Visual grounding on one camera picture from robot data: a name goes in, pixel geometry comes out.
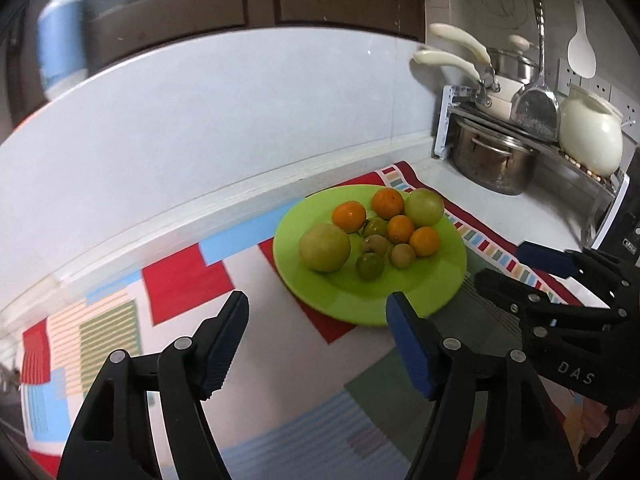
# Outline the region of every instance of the kitchen rack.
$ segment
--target kitchen rack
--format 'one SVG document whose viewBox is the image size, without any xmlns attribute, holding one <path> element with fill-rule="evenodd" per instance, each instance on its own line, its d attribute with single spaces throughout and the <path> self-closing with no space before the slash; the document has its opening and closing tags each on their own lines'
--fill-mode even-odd
<svg viewBox="0 0 640 480">
<path fill-rule="evenodd" d="M 434 144 L 434 154 L 441 159 L 449 156 L 452 140 L 449 139 L 449 121 L 452 115 L 461 116 L 482 126 L 487 126 L 502 134 L 518 139 L 523 144 L 538 150 L 541 155 L 556 161 L 574 173 L 582 180 L 589 182 L 597 190 L 596 199 L 589 212 L 586 224 L 582 228 L 582 244 L 585 247 L 597 249 L 605 234 L 609 230 L 613 219 L 620 209 L 629 185 L 629 177 L 618 168 L 610 177 L 597 177 L 587 173 L 587 169 L 569 160 L 568 156 L 556 144 L 540 142 L 529 136 L 525 130 L 515 124 L 491 117 L 478 110 L 473 104 L 473 89 L 465 86 L 446 85 L 442 91 L 442 104 L 438 131 Z"/>
</svg>

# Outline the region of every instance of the orange fruit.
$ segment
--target orange fruit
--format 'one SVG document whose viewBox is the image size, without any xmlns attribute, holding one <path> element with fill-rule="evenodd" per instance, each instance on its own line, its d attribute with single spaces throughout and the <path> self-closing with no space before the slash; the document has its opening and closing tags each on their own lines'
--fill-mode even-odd
<svg viewBox="0 0 640 480">
<path fill-rule="evenodd" d="M 392 187 L 383 187 L 371 199 L 371 208 L 380 218 L 389 220 L 402 212 L 404 199 Z"/>
<path fill-rule="evenodd" d="M 386 239 L 393 244 L 406 244 L 414 231 L 414 223 L 408 216 L 396 215 L 386 226 Z"/>
<path fill-rule="evenodd" d="M 409 238 L 409 245 L 414 248 L 417 256 L 431 256 L 440 248 L 440 237 L 435 229 L 420 227 Z"/>
<path fill-rule="evenodd" d="M 349 200 L 334 209 L 331 220 L 347 233 L 354 233 L 367 219 L 367 210 L 360 202 Z"/>
</svg>

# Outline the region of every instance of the bottle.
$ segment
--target bottle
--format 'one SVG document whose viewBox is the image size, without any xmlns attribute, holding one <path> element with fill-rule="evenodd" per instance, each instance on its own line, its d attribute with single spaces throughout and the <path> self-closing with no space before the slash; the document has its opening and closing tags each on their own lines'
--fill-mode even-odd
<svg viewBox="0 0 640 480">
<path fill-rule="evenodd" d="M 82 0 L 50 0 L 38 17 L 38 62 L 49 101 L 88 76 L 82 38 Z"/>
</svg>

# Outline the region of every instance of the plate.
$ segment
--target plate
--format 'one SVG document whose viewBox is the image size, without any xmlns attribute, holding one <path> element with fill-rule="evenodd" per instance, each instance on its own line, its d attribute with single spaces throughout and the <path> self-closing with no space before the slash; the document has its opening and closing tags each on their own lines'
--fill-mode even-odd
<svg viewBox="0 0 640 480">
<path fill-rule="evenodd" d="M 312 308 L 335 319 L 353 324 L 386 325 L 386 297 L 404 292 L 421 317 L 443 307 L 455 295 L 466 273 L 466 249 L 458 230 L 443 217 L 434 229 L 440 235 L 440 250 L 418 258 L 408 269 L 396 269 L 388 262 L 377 280 L 364 282 L 355 269 L 362 238 L 350 234 L 351 255 L 335 272 L 322 273 L 300 260 L 298 241 L 313 225 L 331 223 L 335 207 L 357 200 L 369 208 L 373 195 L 382 186 L 355 185 L 325 189 L 296 204 L 284 216 L 273 241 L 276 268 L 289 289 Z M 408 193 L 400 192 L 403 198 Z M 367 211 L 367 216 L 375 216 Z"/>
</svg>

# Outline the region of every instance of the patterned tablecloth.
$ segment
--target patterned tablecloth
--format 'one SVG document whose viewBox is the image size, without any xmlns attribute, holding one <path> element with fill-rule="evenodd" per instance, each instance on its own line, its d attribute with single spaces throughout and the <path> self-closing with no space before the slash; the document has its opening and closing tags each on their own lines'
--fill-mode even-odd
<svg viewBox="0 0 640 480">
<path fill-rule="evenodd" d="M 426 187 L 405 162 L 343 184 L 409 192 Z M 239 289 L 250 300 L 249 324 L 224 387 L 203 405 L 234 480 L 404 478 L 432 404 L 410 386 L 386 328 L 328 318 L 293 297 L 279 279 L 273 235 L 297 202 L 108 283 L 27 330 L 22 403 L 34 457 L 56 471 L 82 400 L 113 349 L 133 356 L 161 351 L 215 316 Z M 446 201 L 446 215 L 465 241 L 468 273 L 459 293 L 432 318 L 443 335 L 491 354 L 520 346 L 514 320 L 474 289 L 473 275 L 485 267 L 529 283 L 553 301 L 577 302 L 552 277 L 519 264 L 515 246 L 469 213 Z M 558 406 L 573 403 L 563 388 L 549 392 Z M 149 404 L 163 476 L 177 478 L 158 394 L 149 395 Z M 476 404 L 460 479 L 471 478 L 482 439 L 486 398 L 478 395 Z M 567 422 L 575 440 L 575 413 Z"/>
</svg>

